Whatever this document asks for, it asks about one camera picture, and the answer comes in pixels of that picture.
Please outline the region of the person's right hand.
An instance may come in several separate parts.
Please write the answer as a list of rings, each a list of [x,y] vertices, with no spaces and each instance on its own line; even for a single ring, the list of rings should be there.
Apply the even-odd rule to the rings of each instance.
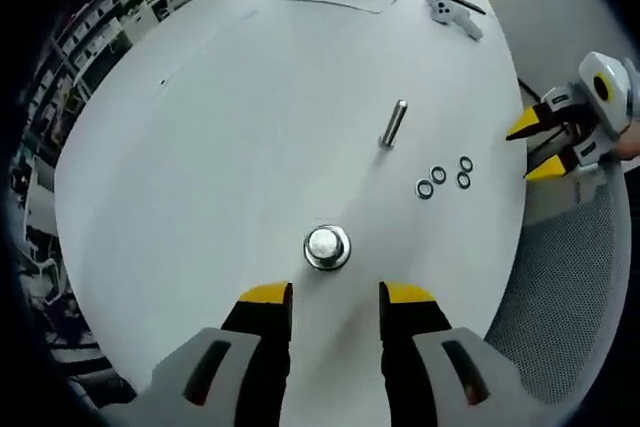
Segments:
[[[630,162],[639,156],[639,152],[638,139],[620,139],[609,152],[609,156],[619,162]]]

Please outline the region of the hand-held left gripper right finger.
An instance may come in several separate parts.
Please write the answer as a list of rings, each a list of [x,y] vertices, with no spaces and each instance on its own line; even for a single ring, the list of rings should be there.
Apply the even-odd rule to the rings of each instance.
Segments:
[[[516,365],[453,327],[428,291],[379,284],[381,372],[394,426],[545,426]]]

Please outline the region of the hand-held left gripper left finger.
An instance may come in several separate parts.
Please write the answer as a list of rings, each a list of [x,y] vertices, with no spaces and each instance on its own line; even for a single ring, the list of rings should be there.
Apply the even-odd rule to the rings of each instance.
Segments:
[[[243,293],[219,328],[204,328],[153,369],[108,426],[277,426],[290,372],[293,285]]]

